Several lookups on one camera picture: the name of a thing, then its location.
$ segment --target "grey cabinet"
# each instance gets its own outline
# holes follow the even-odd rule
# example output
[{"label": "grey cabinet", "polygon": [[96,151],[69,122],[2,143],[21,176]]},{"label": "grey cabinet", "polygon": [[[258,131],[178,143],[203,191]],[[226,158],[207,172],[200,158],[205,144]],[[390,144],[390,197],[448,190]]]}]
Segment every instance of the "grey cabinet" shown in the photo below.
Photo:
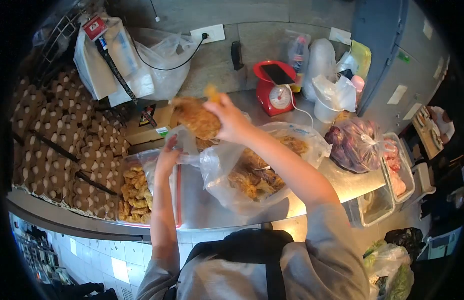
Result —
[{"label": "grey cabinet", "polygon": [[[358,1],[352,38],[372,52],[358,115],[385,132],[401,132],[410,123],[409,111],[428,104],[438,88],[447,68],[446,45],[412,0]],[[396,90],[404,91],[402,97],[394,96]]]}]

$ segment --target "white cable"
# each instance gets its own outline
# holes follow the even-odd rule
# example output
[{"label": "white cable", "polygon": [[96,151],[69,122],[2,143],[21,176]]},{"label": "white cable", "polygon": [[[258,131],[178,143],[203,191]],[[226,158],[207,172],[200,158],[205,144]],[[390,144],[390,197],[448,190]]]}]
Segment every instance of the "white cable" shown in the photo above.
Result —
[{"label": "white cable", "polygon": [[291,99],[291,101],[292,101],[292,106],[293,106],[296,110],[302,111],[302,112],[306,113],[306,114],[310,117],[310,119],[312,120],[312,128],[313,128],[313,117],[312,117],[308,112],[306,112],[306,111],[304,111],[304,110],[301,110],[301,109],[299,109],[299,108],[297,108],[297,107],[295,106],[295,104],[294,104],[294,102],[293,102],[292,90],[290,89],[290,87],[289,87],[288,84],[286,84],[285,86],[286,86],[286,87],[289,89],[289,91],[290,91],[290,99]]}]

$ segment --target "grey shirt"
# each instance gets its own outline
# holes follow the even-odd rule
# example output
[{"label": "grey shirt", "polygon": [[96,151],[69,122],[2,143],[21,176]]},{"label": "grey shirt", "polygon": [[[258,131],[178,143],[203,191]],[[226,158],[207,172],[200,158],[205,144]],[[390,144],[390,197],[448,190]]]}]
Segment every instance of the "grey shirt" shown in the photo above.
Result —
[{"label": "grey shirt", "polygon": [[[280,259],[287,299],[367,299],[368,279],[341,205],[307,214],[305,242],[287,244]],[[151,260],[138,299],[162,299],[175,282],[162,260]],[[177,299],[267,299],[265,265],[195,257],[179,276]]]}]

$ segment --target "white tile floor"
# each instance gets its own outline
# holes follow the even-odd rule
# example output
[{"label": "white tile floor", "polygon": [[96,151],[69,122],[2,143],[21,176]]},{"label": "white tile floor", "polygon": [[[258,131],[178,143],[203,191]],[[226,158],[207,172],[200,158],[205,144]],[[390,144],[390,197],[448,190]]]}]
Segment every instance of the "white tile floor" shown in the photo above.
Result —
[{"label": "white tile floor", "polygon": [[[288,231],[295,241],[305,240],[307,218],[304,215],[273,222],[273,226],[276,230]],[[371,227],[352,228],[352,233],[359,246],[359,254],[362,255],[373,241],[383,239],[390,230],[417,227],[426,235],[429,226],[429,218],[419,220],[419,205],[417,204],[411,205],[402,212],[398,212],[397,209],[397,212],[389,218]],[[259,226],[177,231],[181,267],[195,244],[221,240],[232,231],[248,227]],[[72,237],[55,232],[48,232],[47,237],[59,255],[61,266],[66,267],[70,275],[80,284],[103,282],[106,289],[114,288],[117,297],[122,300],[129,300],[130,295],[133,297],[137,295],[137,289],[151,259],[151,245],[131,241]]]}]

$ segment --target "wire rack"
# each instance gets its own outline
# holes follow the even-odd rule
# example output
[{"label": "wire rack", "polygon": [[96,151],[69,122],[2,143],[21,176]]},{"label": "wire rack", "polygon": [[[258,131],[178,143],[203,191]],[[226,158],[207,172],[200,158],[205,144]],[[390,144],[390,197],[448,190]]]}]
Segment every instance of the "wire rack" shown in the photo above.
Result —
[{"label": "wire rack", "polygon": [[97,0],[77,0],[60,18],[36,58],[32,75],[34,85],[42,86],[45,76],[55,68],[54,63],[68,48],[73,35],[78,31],[79,17],[92,13],[96,3]]}]

